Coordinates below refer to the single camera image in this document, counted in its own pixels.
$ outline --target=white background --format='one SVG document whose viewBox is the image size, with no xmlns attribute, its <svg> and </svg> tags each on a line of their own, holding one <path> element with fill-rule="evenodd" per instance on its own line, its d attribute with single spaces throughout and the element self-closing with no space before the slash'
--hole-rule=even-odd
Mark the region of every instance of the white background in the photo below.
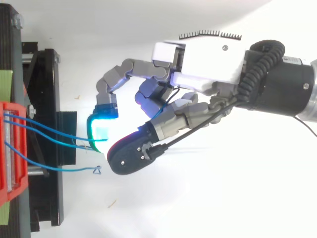
<svg viewBox="0 0 317 238">
<path fill-rule="evenodd" d="M 154 42 L 179 33 L 227 30 L 247 46 L 276 39 L 287 56 L 317 58 L 311 0 L 6 2 L 24 16 L 24 41 L 61 55 L 61 109 L 78 111 L 79 136 L 103 74 L 126 58 L 150 60 Z M 148 120 L 134 102 L 141 83 L 132 78 L 117 93 L 117 137 Z M 132 175 L 118 176 L 102 154 L 80 150 L 76 167 L 102 165 L 103 174 L 64 173 L 65 220 L 41 223 L 32 237 L 315 238 L 316 144 L 292 118 L 235 109 Z"/>
</svg>

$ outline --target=red clip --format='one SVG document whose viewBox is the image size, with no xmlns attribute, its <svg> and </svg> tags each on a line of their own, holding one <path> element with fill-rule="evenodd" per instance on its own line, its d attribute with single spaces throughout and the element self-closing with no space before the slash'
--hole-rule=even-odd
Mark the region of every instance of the red clip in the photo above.
<svg viewBox="0 0 317 238">
<path fill-rule="evenodd" d="M 11 151 L 14 157 L 14 184 L 12 191 L 8 192 L 7 188 L 7 171 L 6 171 L 6 158 L 5 150 L 5 125 L 3 113 L 9 111 L 11 114 L 24 117 L 26 116 L 26 110 L 23 106 L 15 103 L 2 103 L 0 102 L 0 206 L 4 203 L 11 201 L 16 196 L 20 195 L 28 186 L 28 163 Z M 26 125 L 26 121 L 16 118 L 11 118 L 13 122 Z M 26 148 L 26 129 L 12 125 L 13 128 L 13 140 L 8 141 L 13 147 L 20 151 L 24 156 L 27 156 Z"/>
</svg>

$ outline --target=green tape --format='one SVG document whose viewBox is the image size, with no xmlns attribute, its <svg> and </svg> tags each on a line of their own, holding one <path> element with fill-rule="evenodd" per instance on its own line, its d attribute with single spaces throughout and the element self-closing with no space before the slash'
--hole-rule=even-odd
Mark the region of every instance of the green tape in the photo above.
<svg viewBox="0 0 317 238">
<path fill-rule="evenodd" d="M 0 207 L 0 226 L 7 226 L 9 223 L 9 211 L 10 203 L 6 202 L 2 207 Z"/>
<path fill-rule="evenodd" d="M 12 70 L 0 70 L 0 102 L 10 102 Z"/>
<path fill-rule="evenodd" d="M 0 102 L 10 102 L 12 85 L 12 70 L 0 70 Z M 10 203 L 0 207 L 0 225 L 8 225 Z"/>
</svg>

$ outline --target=coiled black cable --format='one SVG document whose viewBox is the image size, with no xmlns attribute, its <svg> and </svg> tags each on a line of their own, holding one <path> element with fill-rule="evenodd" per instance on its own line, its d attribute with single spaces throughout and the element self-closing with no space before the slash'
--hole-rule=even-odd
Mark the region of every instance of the coiled black cable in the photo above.
<svg viewBox="0 0 317 238">
<path fill-rule="evenodd" d="M 266 53 L 261 59 L 246 72 L 238 86 L 238 101 L 249 102 L 255 90 L 266 74 L 277 65 L 285 54 L 285 46 L 275 40 L 264 40 L 253 44 L 251 51 Z"/>
</svg>

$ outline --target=black cylindrical actuator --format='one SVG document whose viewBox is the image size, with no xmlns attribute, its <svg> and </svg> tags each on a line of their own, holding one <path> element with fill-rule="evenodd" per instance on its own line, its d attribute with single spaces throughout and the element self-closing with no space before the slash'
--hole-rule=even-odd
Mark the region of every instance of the black cylindrical actuator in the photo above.
<svg viewBox="0 0 317 238">
<path fill-rule="evenodd" d="M 248 72 L 263 55 L 264 53 L 261 52 L 247 51 L 245 72 Z M 249 103 L 240 107 L 296 116 L 305 110 L 313 89 L 317 90 L 314 87 L 315 77 L 314 66 L 310 63 L 299 58 L 283 56 L 281 62 L 259 82 Z"/>
</svg>

